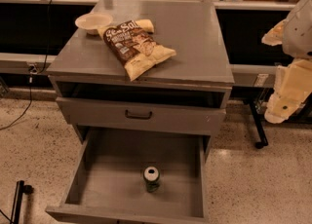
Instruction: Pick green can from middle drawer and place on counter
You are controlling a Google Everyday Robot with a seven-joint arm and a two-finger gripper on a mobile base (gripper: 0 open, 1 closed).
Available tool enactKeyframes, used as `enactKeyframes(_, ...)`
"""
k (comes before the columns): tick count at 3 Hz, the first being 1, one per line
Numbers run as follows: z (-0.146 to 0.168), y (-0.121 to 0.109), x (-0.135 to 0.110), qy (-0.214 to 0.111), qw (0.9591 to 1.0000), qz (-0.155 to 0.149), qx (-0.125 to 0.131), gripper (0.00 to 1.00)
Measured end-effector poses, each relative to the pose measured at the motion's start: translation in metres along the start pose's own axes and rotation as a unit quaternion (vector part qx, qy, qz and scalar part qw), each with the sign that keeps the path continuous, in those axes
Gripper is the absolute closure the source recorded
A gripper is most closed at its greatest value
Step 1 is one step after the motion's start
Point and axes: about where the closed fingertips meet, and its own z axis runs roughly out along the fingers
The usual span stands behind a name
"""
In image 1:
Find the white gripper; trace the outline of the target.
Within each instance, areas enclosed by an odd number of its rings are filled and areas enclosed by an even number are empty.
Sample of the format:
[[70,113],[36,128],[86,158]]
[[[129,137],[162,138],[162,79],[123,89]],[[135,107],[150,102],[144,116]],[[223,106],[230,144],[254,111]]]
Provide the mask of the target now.
[[[283,19],[265,33],[261,42],[268,46],[283,44],[286,21]],[[264,118],[271,124],[286,121],[312,93],[312,62],[295,58],[288,66],[278,66],[274,93],[266,105]]]

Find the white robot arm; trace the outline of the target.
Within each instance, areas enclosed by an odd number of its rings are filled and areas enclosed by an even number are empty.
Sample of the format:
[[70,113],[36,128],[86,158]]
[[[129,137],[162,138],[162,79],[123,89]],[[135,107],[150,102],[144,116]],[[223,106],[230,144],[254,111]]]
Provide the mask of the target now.
[[293,58],[288,66],[277,67],[274,93],[264,113],[266,121],[280,124],[312,93],[312,0],[299,0],[261,42],[269,46],[281,45],[283,52]]

